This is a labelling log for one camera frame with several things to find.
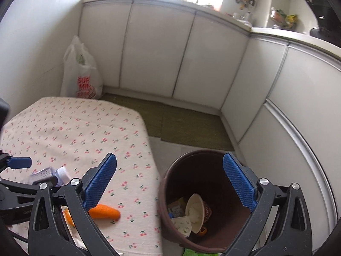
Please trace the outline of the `orange peel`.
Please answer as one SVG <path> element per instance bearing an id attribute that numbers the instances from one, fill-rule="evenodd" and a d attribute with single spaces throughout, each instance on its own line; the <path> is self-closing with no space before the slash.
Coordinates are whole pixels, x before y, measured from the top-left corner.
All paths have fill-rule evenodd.
<path id="1" fill-rule="evenodd" d="M 121 217 L 121 214 L 118 210 L 103 204 L 97 204 L 94 208 L 89 209 L 88 213 L 94 219 L 112 219 L 114 221 L 117 221 Z M 68 208 L 64 209 L 63 214 L 66 218 L 67 224 L 75 227 Z"/>

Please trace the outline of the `clear plastic water bottle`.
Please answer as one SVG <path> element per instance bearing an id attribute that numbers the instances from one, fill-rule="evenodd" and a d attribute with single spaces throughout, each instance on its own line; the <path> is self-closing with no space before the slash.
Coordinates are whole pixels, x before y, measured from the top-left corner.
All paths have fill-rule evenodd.
<path id="1" fill-rule="evenodd" d="M 68 184 L 70 180 L 71 176 L 64 166 L 58 169 L 54 169 L 50 166 L 31 174 L 28 177 L 28 184 L 37 185 L 51 182 L 53 186 L 63 186 Z"/>

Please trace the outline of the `brown round trash bin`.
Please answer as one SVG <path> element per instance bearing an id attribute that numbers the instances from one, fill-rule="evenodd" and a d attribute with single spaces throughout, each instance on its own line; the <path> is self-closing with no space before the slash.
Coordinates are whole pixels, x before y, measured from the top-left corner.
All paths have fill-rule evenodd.
<path id="1" fill-rule="evenodd" d="M 222 253 L 235 240 L 250 210 L 244 207 L 223 169 L 224 153 L 196 150 L 179 157 L 161 179 L 158 193 L 162 237 L 200 253 Z M 212 214 L 204 236 L 184 237 L 173 225 L 168 205 L 199 194 Z"/>

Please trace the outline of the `white kitchen base cabinets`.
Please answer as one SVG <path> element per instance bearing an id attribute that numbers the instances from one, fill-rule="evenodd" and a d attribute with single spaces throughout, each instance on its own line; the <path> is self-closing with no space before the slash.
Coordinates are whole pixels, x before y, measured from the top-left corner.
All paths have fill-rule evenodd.
<path id="1" fill-rule="evenodd" d="M 302 184 L 313 247 L 340 219 L 340 48 L 177 0 L 83 0 L 107 93 L 220 114 L 240 160 Z"/>

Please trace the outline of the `cherry pattern tablecloth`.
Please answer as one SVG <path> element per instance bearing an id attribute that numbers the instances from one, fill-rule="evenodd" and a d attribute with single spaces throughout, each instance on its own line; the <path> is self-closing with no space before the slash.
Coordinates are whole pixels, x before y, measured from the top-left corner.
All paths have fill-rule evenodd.
<path id="1" fill-rule="evenodd" d="M 20 183 L 48 167 L 64 167 L 70 177 L 81 178 L 113 153 L 117 170 L 100 203 L 121 217 L 95 223 L 121 255 L 162 254 L 160 175 L 144 121 L 135 110 L 102 100 L 42 98 L 3 127 L 1 148 L 32 159 L 30 168 L 3 172 L 4 179 Z"/>

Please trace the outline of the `instant noodle cup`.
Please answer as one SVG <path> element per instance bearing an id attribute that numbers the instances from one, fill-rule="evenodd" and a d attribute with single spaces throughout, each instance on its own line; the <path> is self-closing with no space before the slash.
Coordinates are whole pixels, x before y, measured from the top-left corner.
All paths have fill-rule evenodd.
<path id="1" fill-rule="evenodd" d="M 185 214 L 191 221 L 192 232 L 198 233 L 209 220 L 212 210 L 199 194 L 194 193 L 186 204 Z"/>

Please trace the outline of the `white plastic shopping bag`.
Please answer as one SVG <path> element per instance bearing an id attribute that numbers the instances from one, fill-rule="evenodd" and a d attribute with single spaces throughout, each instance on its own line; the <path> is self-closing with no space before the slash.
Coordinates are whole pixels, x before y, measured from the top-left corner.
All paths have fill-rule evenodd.
<path id="1" fill-rule="evenodd" d="M 63 64 L 61 96 L 85 99 L 102 96 L 103 82 L 95 59 L 76 35 L 65 51 Z"/>

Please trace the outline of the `green floor mat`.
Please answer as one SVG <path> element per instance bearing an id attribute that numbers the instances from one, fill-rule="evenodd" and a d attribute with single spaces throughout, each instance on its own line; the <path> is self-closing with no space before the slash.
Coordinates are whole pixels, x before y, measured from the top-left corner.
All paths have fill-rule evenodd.
<path id="1" fill-rule="evenodd" d="M 164 142 L 234 150 L 219 116 L 115 94 L 104 94 L 102 99 L 140 113 L 148 134 Z"/>

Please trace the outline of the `green yellow packages on counter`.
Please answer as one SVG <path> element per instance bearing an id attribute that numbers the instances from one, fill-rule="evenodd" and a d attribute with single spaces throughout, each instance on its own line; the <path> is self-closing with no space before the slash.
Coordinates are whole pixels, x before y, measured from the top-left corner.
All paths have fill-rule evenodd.
<path id="1" fill-rule="evenodd" d="M 281 9 L 272 7 L 270 9 L 270 19 L 273 22 L 273 28 L 294 31 L 298 22 L 298 15 L 287 15 Z"/>

